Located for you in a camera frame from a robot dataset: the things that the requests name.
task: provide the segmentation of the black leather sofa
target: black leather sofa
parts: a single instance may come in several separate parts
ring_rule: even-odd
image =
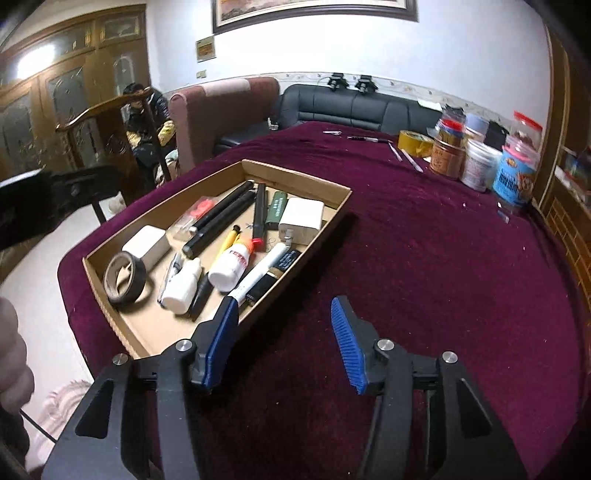
[[[326,86],[296,84],[285,89],[269,117],[279,130],[319,121],[398,135],[401,130],[427,134],[427,128],[435,126],[441,113],[424,108],[415,100],[383,93],[363,95],[358,90],[332,91]],[[270,133],[267,122],[250,125],[246,130],[218,138],[213,153],[218,155]]]

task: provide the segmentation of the roll of tape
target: roll of tape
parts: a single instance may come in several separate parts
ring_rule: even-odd
[[[129,266],[127,285],[122,289],[117,286],[117,279],[122,268]],[[128,252],[119,252],[111,258],[103,277],[103,286],[112,305],[125,305],[135,302],[146,285],[146,267],[137,257]]]
[[[402,130],[398,136],[398,148],[406,150],[413,157],[429,157],[433,150],[433,139],[416,132]]]

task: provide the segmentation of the wooden door frame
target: wooden door frame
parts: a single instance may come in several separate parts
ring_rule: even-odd
[[[547,194],[562,153],[570,110],[569,57],[558,38],[547,27],[546,34],[550,52],[550,105],[533,191],[534,200],[542,211],[548,208]]]

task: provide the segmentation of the label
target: label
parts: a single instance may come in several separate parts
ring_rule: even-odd
[[[234,255],[234,257],[236,257],[236,259],[238,260],[238,263],[240,263],[242,268],[246,268],[248,266],[248,260],[246,258],[244,258],[244,255],[242,255],[240,252],[237,252],[236,250],[230,250],[229,253],[231,255]]]
[[[535,170],[531,165],[504,150],[492,189],[511,205],[521,207],[531,199],[534,180]]]
[[[486,179],[489,172],[492,170],[494,163],[484,163],[466,154],[466,163],[464,165],[464,172],[460,181],[478,192],[486,190]]]
[[[440,173],[456,179],[460,175],[460,168],[462,166],[462,156],[453,154],[437,143],[433,145],[433,152],[431,152],[430,168],[435,173]]]

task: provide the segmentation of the wall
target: wall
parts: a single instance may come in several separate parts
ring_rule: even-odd
[[[287,18],[216,37],[210,0],[148,0],[152,82],[163,91],[268,72],[367,73],[432,87],[512,118],[545,124],[550,64],[541,18],[523,0],[418,0],[419,22],[360,15]]]
[[[29,35],[70,18],[107,8],[144,3],[146,2],[142,0],[46,0],[17,28],[2,50]]]

